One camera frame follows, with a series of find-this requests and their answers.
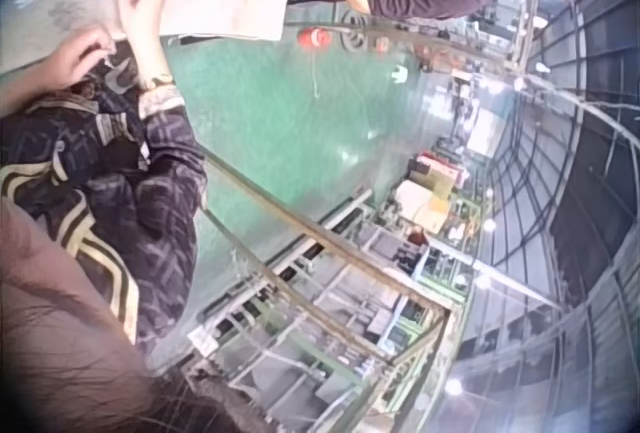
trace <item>red object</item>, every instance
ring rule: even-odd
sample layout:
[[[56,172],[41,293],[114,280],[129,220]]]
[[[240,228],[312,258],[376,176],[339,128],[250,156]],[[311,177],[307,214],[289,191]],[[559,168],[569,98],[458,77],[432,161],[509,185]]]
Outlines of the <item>red object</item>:
[[[331,32],[322,28],[306,28],[298,33],[298,44],[304,48],[323,48],[331,43]]]

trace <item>green floor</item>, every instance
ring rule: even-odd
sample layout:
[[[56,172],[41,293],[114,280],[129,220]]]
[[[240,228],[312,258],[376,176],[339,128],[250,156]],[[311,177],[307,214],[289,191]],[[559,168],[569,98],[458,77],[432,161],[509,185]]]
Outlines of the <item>green floor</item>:
[[[302,10],[309,17],[309,12]],[[317,10],[326,15],[326,7]],[[402,53],[347,53],[338,38],[310,53],[287,28],[279,43],[215,40],[168,49],[198,139],[269,192],[318,219],[358,187],[381,199],[423,135],[414,60]],[[395,85],[396,64],[409,67]],[[295,237],[213,171],[209,207],[261,258]],[[229,245],[197,218],[199,258],[187,311],[152,356],[159,366],[179,354],[195,315],[245,273]]]

